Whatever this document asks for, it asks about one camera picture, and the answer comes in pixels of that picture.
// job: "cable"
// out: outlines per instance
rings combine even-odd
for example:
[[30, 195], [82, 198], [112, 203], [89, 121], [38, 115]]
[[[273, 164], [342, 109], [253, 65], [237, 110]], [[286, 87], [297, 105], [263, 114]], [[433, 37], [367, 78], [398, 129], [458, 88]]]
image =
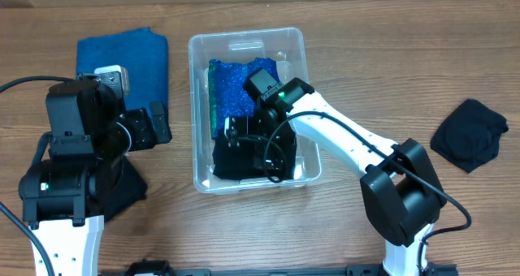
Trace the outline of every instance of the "cable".
[[8, 82], [2, 86], [0, 86], [0, 93], [3, 93], [8, 88], [11, 88], [15, 85], [22, 84], [24, 82], [28, 81], [58, 81], [58, 82], [73, 82], [76, 81], [74, 79], [70, 79], [67, 77], [57, 77], [57, 76], [29, 76], [24, 78], [19, 78], [17, 80], [12, 80], [11, 82]]
[[41, 244], [40, 240], [1, 201], [0, 211], [2, 211], [2, 213], [4, 213], [7, 216], [7, 218], [9, 218], [27, 237], [29, 237], [29, 239], [32, 241], [32, 244], [34, 244], [38, 252], [40, 252], [41, 258], [43, 259], [45, 267], [47, 268], [47, 274], [49, 276], [54, 276], [54, 269], [52, 268], [52, 263], [50, 262], [49, 255], [47, 255], [47, 252], [45, 248], [43, 248], [43, 245]]
[[468, 210], [466, 210], [466, 208], [464, 208], [464, 206], [462, 206], [462, 204], [460, 204], [459, 202], [457, 202], [457, 200], [453, 199], [450, 195], [446, 194], [445, 192], [439, 190], [438, 188], [432, 186], [430, 183], [428, 183], [427, 181], [425, 181], [424, 179], [421, 179], [419, 178], [416, 174], [414, 174], [413, 172], [411, 172], [410, 170], [406, 169], [405, 167], [403, 167], [402, 165], [400, 165], [399, 163], [397, 162], [394, 162], [392, 159], [390, 159], [390, 157], [388, 157], [388, 155], [384, 154], [383, 152], [381, 152], [381, 150], [377, 149], [374, 145], [372, 145], [371, 143], [369, 143], [365, 138], [363, 138], [361, 135], [359, 135], [357, 132], [355, 132], [351, 127], [349, 127], [347, 124], [343, 123], [342, 121], [340, 121], [338, 118], [335, 118], [327, 113], [323, 113], [323, 112], [317, 112], [317, 111], [302, 111], [300, 113], [297, 113], [297, 114], [293, 114], [289, 117], [287, 117], [284, 121], [282, 121], [282, 123], [280, 123], [280, 125], [273, 131], [273, 133], [271, 134], [271, 137], [269, 138], [269, 140], [267, 141], [267, 145], [266, 145], [266, 150], [263, 154], [263, 163], [265, 165], [265, 161], [267, 159], [267, 150], [269, 149], [269, 146], [271, 145], [273, 139], [275, 138], [276, 136], [276, 133], [280, 130], [280, 128], [285, 125], [286, 123], [288, 123], [290, 120], [292, 119], [295, 119], [295, 118], [298, 118], [298, 117], [301, 117], [303, 115], [316, 115], [316, 116], [319, 116], [319, 117], [323, 117], [325, 119], [329, 119], [331, 120], [332, 122], [338, 124], [339, 126], [341, 126], [342, 128], [344, 128], [345, 130], [347, 130], [348, 132], [350, 132], [350, 134], [352, 134], [354, 137], [356, 137], [360, 142], [362, 142], [368, 149], [372, 150], [373, 152], [377, 153], [380, 157], [384, 158], [384, 160], [388, 163], [390, 163], [392, 166], [396, 167], [396, 169], [398, 169], [399, 171], [405, 173], [406, 175], [408, 175], [410, 178], [412, 179], [415, 179], [417, 182], [421, 183], [423, 186], [431, 189], [435, 194], [443, 197], [444, 199], [446, 199], [448, 202], [450, 202], [451, 204], [453, 204], [455, 207], [457, 207], [457, 209], [459, 209], [462, 214], [464, 215], [464, 217], [466, 218], [466, 223], [460, 225], [460, 226], [455, 226], [455, 227], [447, 227], [447, 228], [441, 228], [437, 231], [432, 231], [430, 233], [428, 233], [427, 235], [424, 235], [423, 238], [421, 239], [421, 243], [419, 244], [419, 251], [418, 251], [418, 268], [419, 268], [419, 274], [422, 274], [423, 273], [423, 268], [422, 268], [422, 263], [421, 263], [421, 257], [422, 257], [422, 254], [423, 254], [423, 248], [424, 248], [424, 244], [427, 242], [428, 239], [430, 239], [432, 236], [434, 235], [439, 235], [439, 234], [443, 234], [443, 233], [447, 233], [447, 232], [452, 232], [452, 231], [463, 231], [467, 228], [469, 228], [471, 226], [471, 215], [470, 213], [468, 212]]
[[[253, 142], [259, 142], [259, 141], [267, 142], [268, 141], [268, 139], [266, 137], [264, 137], [264, 136], [253, 135], [253, 134], [248, 134], [246, 136], [238, 137], [238, 140], [247, 140], [247, 141], [253, 141]], [[284, 151], [275, 142], [272, 142], [272, 144], [273, 144], [273, 146], [275, 146], [275, 148], [278, 151], [279, 155], [284, 160], [285, 170], [287, 171], [289, 169], [289, 164], [288, 164], [287, 157], [285, 156]], [[273, 179], [271, 176], [269, 176], [269, 172], [267, 171], [267, 169], [265, 167], [265, 164], [264, 164], [264, 167], [262, 169], [263, 169], [264, 173], [266, 174], [267, 179], [269, 179], [272, 183], [280, 183], [282, 181], [281, 179]]]

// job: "blue cloth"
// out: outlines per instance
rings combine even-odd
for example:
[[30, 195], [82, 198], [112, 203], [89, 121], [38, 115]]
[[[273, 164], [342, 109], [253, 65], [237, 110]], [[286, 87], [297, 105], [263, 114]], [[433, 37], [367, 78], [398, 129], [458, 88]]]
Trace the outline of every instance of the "blue cloth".
[[120, 65], [128, 70], [127, 110], [146, 108], [151, 101], [168, 105], [168, 40], [150, 28], [78, 41], [76, 74], [98, 67]]
[[210, 60], [208, 85], [212, 139], [217, 138], [227, 117], [253, 117], [255, 103], [242, 86], [250, 75], [261, 68], [280, 82], [276, 61], [271, 58], [256, 58], [247, 64]]

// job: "plastic bin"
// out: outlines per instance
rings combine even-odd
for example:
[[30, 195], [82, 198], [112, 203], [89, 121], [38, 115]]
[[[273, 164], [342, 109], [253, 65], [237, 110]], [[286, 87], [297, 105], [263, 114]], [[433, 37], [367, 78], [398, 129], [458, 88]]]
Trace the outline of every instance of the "plastic bin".
[[241, 181], [219, 179], [213, 175], [213, 148], [210, 134], [208, 66], [211, 59], [226, 63], [248, 63], [256, 57], [276, 61], [280, 81], [294, 77], [309, 81], [303, 35], [297, 28], [224, 32], [196, 35], [189, 40], [189, 79], [192, 106], [193, 184], [199, 192], [226, 194], [244, 189], [300, 187], [315, 181], [322, 171], [318, 146], [297, 137], [294, 179], [272, 183], [266, 178]]

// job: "table surface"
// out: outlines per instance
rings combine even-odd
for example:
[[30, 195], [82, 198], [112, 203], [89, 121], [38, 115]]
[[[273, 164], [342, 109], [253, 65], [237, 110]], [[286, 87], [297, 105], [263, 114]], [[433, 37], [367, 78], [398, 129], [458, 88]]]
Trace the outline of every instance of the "table surface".
[[[188, 40], [198, 33], [298, 27], [310, 80], [340, 112], [381, 136], [426, 145], [444, 190], [474, 225], [431, 241], [427, 257], [463, 275], [520, 270], [520, 0], [355, 1], [0, 10], [0, 84], [27, 75], [74, 76], [76, 42], [150, 26], [170, 50], [170, 144], [132, 153], [149, 184], [106, 225], [99, 269], [168, 259], [213, 270], [380, 263], [384, 242], [366, 219], [358, 181], [323, 151], [320, 183], [231, 196], [193, 187]], [[18, 182], [41, 133], [52, 83], [0, 97], [0, 199], [21, 217]], [[466, 174], [428, 147], [466, 98], [508, 119], [497, 159]], [[436, 228], [461, 224], [451, 205]], [[0, 274], [33, 275], [28, 239], [0, 216]]]

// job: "blue glittery fabric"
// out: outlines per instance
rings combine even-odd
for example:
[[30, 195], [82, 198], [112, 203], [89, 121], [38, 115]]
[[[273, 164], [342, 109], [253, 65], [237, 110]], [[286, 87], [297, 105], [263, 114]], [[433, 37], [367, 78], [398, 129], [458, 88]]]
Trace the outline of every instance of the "blue glittery fabric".
[[216, 139], [217, 133], [224, 126], [227, 117], [253, 116], [254, 101], [242, 88], [242, 85], [249, 75], [260, 68], [265, 69], [276, 81], [280, 82], [276, 71], [276, 61], [270, 58], [256, 58], [247, 64], [210, 60], [208, 86], [211, 137], [213, 139]]

